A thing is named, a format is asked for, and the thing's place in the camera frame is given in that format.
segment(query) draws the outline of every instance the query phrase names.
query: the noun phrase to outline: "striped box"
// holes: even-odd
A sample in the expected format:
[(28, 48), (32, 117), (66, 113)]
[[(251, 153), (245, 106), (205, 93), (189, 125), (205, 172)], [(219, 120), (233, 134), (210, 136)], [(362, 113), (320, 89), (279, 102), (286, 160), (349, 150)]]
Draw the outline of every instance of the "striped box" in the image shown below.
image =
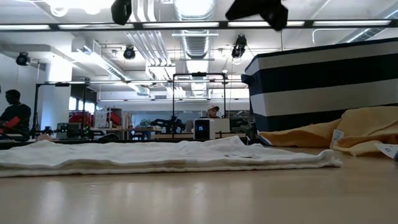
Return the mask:
[(242, 75), (259, 131), (333, 121), (398, 103), (398, 38), (260, 54)]

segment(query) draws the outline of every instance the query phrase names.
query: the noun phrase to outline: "window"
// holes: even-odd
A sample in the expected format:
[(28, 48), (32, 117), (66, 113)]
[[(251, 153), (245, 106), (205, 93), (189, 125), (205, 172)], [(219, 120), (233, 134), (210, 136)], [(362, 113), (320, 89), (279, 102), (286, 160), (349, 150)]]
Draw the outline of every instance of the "window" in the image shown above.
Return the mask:
[(76, 110), (76, 98), (69, 97), (69, 110)]
[(78, 105), (78, 110), (82, 110), (83, 109), (83, 102), (81, 100), (79, 100), (79, 105)]
[(94, 103), (86, 103), (85, 105), (85, 111), (90, 112), (91, 114), (94, 113), (95, 111), (95, 104)]

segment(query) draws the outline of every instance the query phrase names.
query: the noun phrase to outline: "man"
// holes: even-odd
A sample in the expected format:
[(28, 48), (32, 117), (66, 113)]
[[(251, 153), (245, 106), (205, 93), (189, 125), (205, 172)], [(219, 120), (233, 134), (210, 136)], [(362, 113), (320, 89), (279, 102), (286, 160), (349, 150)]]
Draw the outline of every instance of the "man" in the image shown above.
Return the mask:
[(9, 107), (0, 116), (0, 124), (3, 125), (15, 117), (20, 120), (18, 124), (12, 128), (29, 133), (29, 120), (31, 116), (30, 107), (20, 102), (21, 94), (17, 90), (8, 90), (6, 92), (6, 100), (10, 104)]
[(220, 110), (218, 106), (211, 105), (207, 108), (207, 118), (219, 118), (217, 112)]

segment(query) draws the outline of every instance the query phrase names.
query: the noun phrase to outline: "wooden table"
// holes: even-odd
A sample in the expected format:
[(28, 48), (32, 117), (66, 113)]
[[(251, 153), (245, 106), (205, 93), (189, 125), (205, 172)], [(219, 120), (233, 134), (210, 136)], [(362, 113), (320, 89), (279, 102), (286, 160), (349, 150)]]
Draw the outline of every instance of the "wooden table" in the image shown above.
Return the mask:
[[(223, 133), (221, 135), (223, 138), (228, 138), (231, 136), (239, 136), (240, 138), (246, 137), (246, 134), (242, 133)], [(173, 134), (155, 134), (152, 135), (153, 139), (172, 139)], [(174, 134), (175, 139), (193, 139), (193, 134), (192, 133), (187, 133), (187, 134)]]
[(0, 179), (0, 223), (397, 223), (394, 162), (336, 157), (344, 167)]
[(130, 132), (161, 132), (159, 128), (91, 128), (92, 131), (105, 131), (107, 133), (121, 133), (121, 139), (130, 139)]

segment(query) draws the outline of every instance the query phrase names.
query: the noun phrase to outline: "yellow blanket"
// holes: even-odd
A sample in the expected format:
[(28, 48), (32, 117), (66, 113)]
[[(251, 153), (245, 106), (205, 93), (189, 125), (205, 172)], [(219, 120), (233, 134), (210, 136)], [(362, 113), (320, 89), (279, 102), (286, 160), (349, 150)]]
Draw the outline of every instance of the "yellow blanket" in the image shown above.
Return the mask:
[[(335, 129), (344, 132), (344, 136), (333, 146)], [(354, 156), (379, 152), (375, 143), (398, 144), (398, 106), (348, 110), (341, 119), (329, 123), (260, 135), (273, 146), (329, 147)]]

